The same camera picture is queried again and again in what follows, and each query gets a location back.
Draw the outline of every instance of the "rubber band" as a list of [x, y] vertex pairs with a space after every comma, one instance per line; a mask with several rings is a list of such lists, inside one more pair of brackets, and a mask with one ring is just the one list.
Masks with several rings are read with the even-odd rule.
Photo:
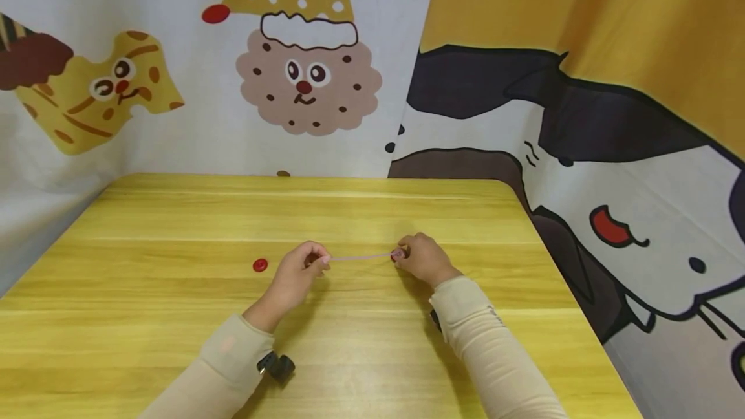
[[391, 257], [391, 256], [393, 256], [392, 252], [389, 252], [387, 254], [374, 254], [373, 256], [332, 257], [329, 260], [330, 261], [359, 261], [360, 259], [376, 259], [378, 257]]

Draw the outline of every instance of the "hand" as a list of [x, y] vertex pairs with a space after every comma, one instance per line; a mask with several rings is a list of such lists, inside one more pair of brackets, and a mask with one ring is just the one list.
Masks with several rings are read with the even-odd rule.
[[396, 267], [404, 269], [432, 288], [462, 273], [450, 263], [450, 258], [439, 244], [426, 234], [405, 236], [398, 242], [409, 248], [409, 257], [398, 259]]
[[269, 288], [243, 313], [245, 320], [271, 334], [285, 314], [305, 301], [315, 278], [329, 270], [329, 259], [329, 252], [313, 241], [285, 254]]

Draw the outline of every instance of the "fabric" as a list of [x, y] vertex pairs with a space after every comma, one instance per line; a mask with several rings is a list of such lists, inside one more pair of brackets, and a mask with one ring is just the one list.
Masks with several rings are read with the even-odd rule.
[[554, 391], [475, 281], [440, 283], [430, 299], [489, 419], [565, 419]]
[[202, 346], [200, 356], [140, 419], [230, 419], [259, 385], [256, 365], [274, 337], [233, 315]]
[[0, 294], [138, 172], [384, 177], [429, 0], [0, 0]]
[[[547, 381], [496, 315], [476, 282], [456, 277], [430, 300], [446, 341], [465, 361], [490, 419], [567, 417]], [[140, 419], [229, 419], [259, 385], [256, 365], [274, 338], [233, 315], [202, 346], [200, 356]]]
[[745, 410], [744, 0], [431, 0], [391, 178], [511, 185], [648, 418]]

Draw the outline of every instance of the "wood grain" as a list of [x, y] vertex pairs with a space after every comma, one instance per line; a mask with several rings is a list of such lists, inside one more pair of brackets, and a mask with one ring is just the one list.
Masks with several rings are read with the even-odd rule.
[[[480, 283], [570, 417], [639, 417], [506, 185], [165, 174], [114, 183], [0, 301], [1, 417], [135, 418], [296, 243], [364, 255], [416, 231]], [[387, 259], [334, 263], [277, 331], [294, 377], [236, 417], [484, 416], [428, 296]]]

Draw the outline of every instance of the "sleeve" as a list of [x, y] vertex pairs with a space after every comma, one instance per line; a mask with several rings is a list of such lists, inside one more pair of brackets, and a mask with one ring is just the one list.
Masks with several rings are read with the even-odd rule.
[[173, 380], [140, 419], [230, 419], [259, 385], [256, 364], [274, 337], [233, 315], [202, 346], [200, 356]]
[[489, 419], [567, 419], [538, 366], [475, 281], [456, 277], [441, 283], [430, 303]]

